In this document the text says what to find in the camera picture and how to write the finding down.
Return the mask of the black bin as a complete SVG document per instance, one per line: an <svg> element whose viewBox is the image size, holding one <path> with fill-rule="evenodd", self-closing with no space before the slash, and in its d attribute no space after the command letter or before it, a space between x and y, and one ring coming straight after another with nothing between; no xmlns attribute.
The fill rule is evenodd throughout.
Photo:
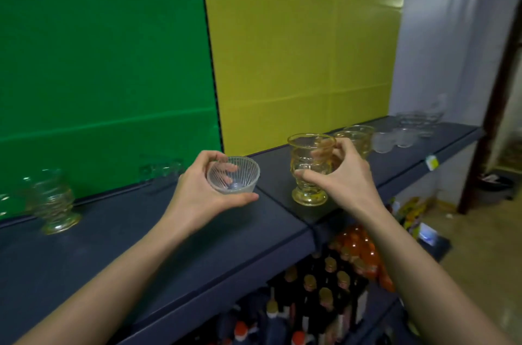
<svg viewBox="0 0 522 345"><path fill-rule="evenodd" d="M477 178L476 198L481 203L494 204L503 200L512 200L515 182L498 174L483 174Z"/></svg>

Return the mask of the small clear glass bowl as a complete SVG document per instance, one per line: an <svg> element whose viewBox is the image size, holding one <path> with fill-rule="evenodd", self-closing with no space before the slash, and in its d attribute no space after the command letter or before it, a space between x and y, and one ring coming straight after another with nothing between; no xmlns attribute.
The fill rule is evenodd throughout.
<svg viewBox="0 0 522 345"><path fill-rule="evenodd" d="M396 145L396 135L393 131L374 132L372 135L372 150L385 154L393 150Z"/></svg>
<svg viewBox="0 0 522 345"><path fill-rule="evenodd" d="M406 149L419 139L419 130L414 128L396 128L394 130L395 146Z"/></svg>

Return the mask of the clear ribbed glass bowl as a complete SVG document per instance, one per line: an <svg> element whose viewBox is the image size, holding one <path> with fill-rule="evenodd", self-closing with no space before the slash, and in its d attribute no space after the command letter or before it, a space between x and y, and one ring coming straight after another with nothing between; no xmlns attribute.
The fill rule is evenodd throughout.
<svg viewBox="0 0 522 345"><path fill-rule="evenodd" d="M258 163L246 156L229 156L212 163L206 174L211 187L223 195L254 192L259 177Z"/></svg>

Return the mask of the brown wooden post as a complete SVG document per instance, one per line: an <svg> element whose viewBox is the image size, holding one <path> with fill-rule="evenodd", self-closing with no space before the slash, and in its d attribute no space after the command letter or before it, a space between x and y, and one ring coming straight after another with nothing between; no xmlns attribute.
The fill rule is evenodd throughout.
<svg viewBox="0 0 522 345"><path fill-rule="evenodd" d="M492 155L493 142L498 135L514 82L512 81L512 74L516 65L518 65L520 54L522 53L521 38L522 0L518 0L499 68L494 79L492 92L486 106L485 117L481 125L484 135L478 140L461 199L457 206L457 212L461 215L467 215L473 208L473 199L479 175L488 172L487 162Z"/></svg>

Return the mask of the group of orange drink bottles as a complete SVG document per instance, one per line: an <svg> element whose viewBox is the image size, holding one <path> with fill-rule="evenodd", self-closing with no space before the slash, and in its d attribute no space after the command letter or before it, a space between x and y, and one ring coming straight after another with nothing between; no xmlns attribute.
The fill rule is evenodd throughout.
<svg viewBox="0 0 522 345"><path fill-rule="evenodd" d="M335 253L339 270L373 281L390 293L396 292L375 244L360 224L336 235L328 247Z"/></svg>

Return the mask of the green back panel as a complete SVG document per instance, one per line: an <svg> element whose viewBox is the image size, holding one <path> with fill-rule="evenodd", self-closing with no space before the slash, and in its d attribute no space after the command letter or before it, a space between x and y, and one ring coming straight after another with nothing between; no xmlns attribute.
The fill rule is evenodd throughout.
<svg viewBox="0 0 522 345"><path fill-rule="evenodd" d="M86 198L222 148L205 0L0 0L0 195L58 168Z"/></svg>

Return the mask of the white and blue box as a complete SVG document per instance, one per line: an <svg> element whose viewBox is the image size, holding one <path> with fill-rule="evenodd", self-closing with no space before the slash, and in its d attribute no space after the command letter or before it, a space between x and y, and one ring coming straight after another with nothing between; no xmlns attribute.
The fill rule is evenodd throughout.
<svg viewBox="0 0 522 345"><path fill-rule="evenodd" d="M440 263L452 249L452 244L448 238L441 236L436 230L425 223L421 223L419 226L418 243L438 263Z"/></svg>

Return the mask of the person's right forearm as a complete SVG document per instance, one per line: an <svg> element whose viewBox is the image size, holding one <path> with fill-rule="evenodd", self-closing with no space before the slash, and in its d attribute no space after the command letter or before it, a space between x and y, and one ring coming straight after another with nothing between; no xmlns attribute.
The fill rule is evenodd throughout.
<svg viewBox="0 0 522 345"><path fill-rule="evenodd" d="M350 208L375 243L388 275L431 345L515 345L399 225L381 203Z"/></svg>

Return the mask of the person's left hand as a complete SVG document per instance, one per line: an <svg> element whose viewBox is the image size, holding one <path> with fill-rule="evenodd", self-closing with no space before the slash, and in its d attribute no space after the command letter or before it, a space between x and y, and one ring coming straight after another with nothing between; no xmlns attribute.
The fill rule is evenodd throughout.
<svg viewBox="0 0 522 345"><path fill-rule="evenodd" d="M217 150L204 150L180 176L173 197L158 226L189 236L226 210L212 208L214 198L221 194L207 182L206 174L212 163L227 156Z"/></svg>

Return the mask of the dark blue metal shelf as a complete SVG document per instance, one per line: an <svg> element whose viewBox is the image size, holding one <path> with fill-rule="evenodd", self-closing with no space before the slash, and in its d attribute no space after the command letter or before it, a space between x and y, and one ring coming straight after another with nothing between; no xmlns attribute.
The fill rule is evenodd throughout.
<svg viewBox="0 0 522 345"><path fill-rule="evenodd" d="M168 258L110 344L169 345L311 254L353 223L331 199L291 197L288 145L252 154L259 200L228 210ZM44 235L31 219L0 226L0 345L11 345L144 236L175 185L151 186L80 206L71 229Z"/></svg>

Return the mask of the group of dark gold-capped bottles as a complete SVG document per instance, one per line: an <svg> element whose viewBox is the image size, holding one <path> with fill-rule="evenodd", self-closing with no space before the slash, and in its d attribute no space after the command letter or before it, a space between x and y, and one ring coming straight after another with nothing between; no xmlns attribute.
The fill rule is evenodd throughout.
<svg viewBox="0 0 522 345"><path fill-rule="evenodd" d="M267 288L258 313L261 345L348 345L369 296L369 280L335 250L311 254Z"/></svg>

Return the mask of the group of red-capped bottles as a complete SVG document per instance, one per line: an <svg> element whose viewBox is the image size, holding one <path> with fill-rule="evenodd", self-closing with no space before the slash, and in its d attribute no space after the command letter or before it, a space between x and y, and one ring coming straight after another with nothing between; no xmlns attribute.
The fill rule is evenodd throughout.
<svg viewBox="0 0 522 345"><path fill-rule="evenodd" d="M294 306L279 310L255 293L218 313L172 345L317 345L292 319Z"/></svg>

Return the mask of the amber footed glass cup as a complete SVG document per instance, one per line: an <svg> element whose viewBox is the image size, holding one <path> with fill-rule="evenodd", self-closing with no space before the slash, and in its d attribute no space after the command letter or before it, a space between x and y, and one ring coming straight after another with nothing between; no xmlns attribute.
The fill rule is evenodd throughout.
<svg viewBox="0 0 522 345"><path fill-rule="evenodd" d="M43 220L42 231L54 235L77 225L82 216L73 211L75 197L60 169L43 169L23 177L27 210Z"/></svg>
<svg viewBox="0 0 522 345"><path fill-rule="evenodd" d="M296 176L297 170L311 170L328 175L332 171L332 156L336 139L322 133L298 133L288 137L290 146L290 171L296 180L292 190L293 200L306 207L317 207L326 203L327 193L314 183Z"/></svg>
<svg viewBox="0 0 522 345"><path fill-rule="evenodd" d="M351 140L357 152L366 160L372 151L372 137L374 132L375 128L371 125L355 124L333 133L332 136L336 138L345 137Z"/></svg>

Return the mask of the person's left forearm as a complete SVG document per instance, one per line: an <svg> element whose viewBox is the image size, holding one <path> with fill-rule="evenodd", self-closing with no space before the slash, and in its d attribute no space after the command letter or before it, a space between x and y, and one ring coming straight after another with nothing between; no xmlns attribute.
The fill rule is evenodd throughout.
<svg viewBox="0 0 522 345"><path fill-rule="evenodd" d="M162 218L13 345L106 345L161 265L196 230L193 217Z"/></svg>

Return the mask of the person's right hand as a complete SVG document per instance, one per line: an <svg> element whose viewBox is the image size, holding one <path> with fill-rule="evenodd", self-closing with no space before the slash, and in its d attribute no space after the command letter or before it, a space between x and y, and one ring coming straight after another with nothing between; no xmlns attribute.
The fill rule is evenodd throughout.
<svg viewBox="0 0 522 345"><path fill-rule="evenodd" d="M337 138L333 155L338 166L328 174L331 189L326 193L363 225L385 217L388 211L377 192L369 163L356 151L352 141Z"/></svg>

